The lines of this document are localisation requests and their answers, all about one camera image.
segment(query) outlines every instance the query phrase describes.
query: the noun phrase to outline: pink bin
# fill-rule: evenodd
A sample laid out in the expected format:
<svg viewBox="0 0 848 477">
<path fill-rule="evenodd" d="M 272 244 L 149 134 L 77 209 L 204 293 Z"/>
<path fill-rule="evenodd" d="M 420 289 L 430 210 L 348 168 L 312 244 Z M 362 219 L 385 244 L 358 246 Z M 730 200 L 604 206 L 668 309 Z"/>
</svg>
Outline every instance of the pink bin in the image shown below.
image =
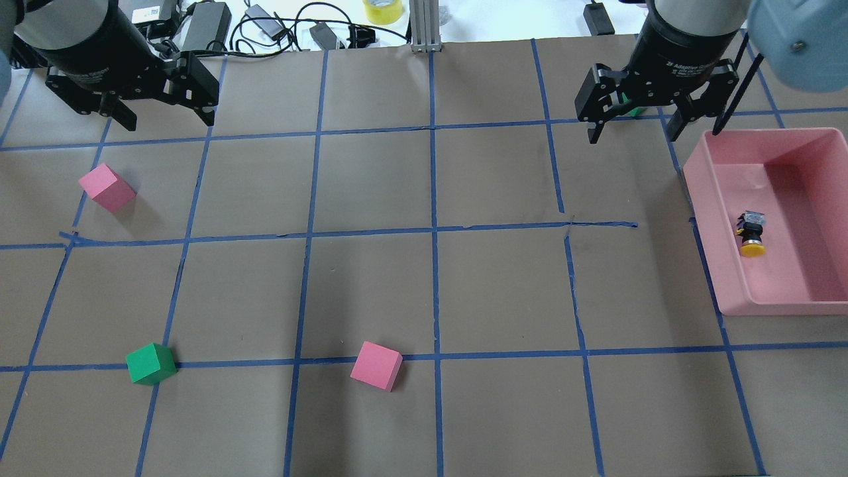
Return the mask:
<svg viewBox="0 0 848 477">
<path fill-rule="evenodd" d="M 705 132 L 683 168 L 727 315 L 848 314 L 848 144 L 839 130 Z M 766 214 L 766 254 L 739 255 L 736 218 Z"/>
</svg>

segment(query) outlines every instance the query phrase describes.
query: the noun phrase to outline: white label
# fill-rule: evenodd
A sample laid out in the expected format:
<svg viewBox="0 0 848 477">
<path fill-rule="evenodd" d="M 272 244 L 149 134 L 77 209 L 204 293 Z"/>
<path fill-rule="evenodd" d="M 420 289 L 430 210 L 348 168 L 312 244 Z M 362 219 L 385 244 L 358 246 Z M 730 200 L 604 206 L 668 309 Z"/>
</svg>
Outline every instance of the white label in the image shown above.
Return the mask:
<svg viewBox="0 0 848 477">
<path fill-rule="evenodd" d="M 159 19 L 160 7 L 136 8 L 132 10 L 132 23 L 144 23 Z"/>
</svg>

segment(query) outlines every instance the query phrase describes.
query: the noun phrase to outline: tape roll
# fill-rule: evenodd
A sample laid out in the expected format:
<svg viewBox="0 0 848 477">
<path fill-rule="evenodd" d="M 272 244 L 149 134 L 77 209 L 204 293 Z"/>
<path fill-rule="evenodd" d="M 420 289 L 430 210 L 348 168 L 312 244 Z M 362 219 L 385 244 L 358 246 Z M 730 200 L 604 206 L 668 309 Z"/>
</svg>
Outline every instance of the tape roll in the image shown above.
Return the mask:
<svg viewBox="0 0 848 477">
<path fill-rule="evenodd" d="M 400 0 L 362 0 L 365 16 L 374 25 L 388 25 L 398 21 L 404 12 Z"/>
</svg>

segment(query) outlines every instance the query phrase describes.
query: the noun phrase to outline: cube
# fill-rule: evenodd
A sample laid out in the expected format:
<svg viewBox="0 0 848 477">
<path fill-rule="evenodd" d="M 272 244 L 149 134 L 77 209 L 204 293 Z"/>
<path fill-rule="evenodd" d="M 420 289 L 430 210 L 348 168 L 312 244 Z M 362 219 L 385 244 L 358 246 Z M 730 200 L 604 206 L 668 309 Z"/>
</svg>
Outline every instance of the cube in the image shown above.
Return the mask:
<svg viewBox="0 0 848 477">
<path fill-rule="evenodd" d="M 92 200 L 112 213 L 136 196 L 130 184 L 105 164 L 92 169 L 79 182 Z"/>
<path fill-rule="evenodd" d="M 356 357 L 350 377 L 391 392 L 403 360 L 404 357 L 397 351 L 366 341 Z"/>
<path fill-rule="evenodd" d="M 152 386 L 176 373 L 174 356 L 170 349 L 151 343 L 126 355 L 130 379 L 135 384 Z"/>
</svg>

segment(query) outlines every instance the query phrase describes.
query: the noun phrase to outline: pink box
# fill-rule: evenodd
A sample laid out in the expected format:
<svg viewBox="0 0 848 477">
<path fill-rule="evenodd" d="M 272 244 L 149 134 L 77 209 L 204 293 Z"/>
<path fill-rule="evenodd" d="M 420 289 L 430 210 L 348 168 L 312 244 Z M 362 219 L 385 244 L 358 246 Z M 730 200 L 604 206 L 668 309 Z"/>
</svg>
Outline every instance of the pink box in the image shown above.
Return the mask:
<svg viewBox="0 0 848 477">
<path fill-rule="evenodd" d="M 404 357 L 397 351 L 366 341 L 356 357 L 350 377 L 391 392 L 403 360 Z"/>
<path fill-rule="evenodd" d="M 848 144 L 833 128 L 705 132 L 683 168 L 727 315 L 848 314 Z M 739 255 L 736 218 L 766 214 L 766 254 Z"/>
<path fill-rule="evenodd" d="M 83 176 L 80 185 L 92 200 L 113 213 L 136 196 L 130 185 L 105 164 Z"/>
</svg>

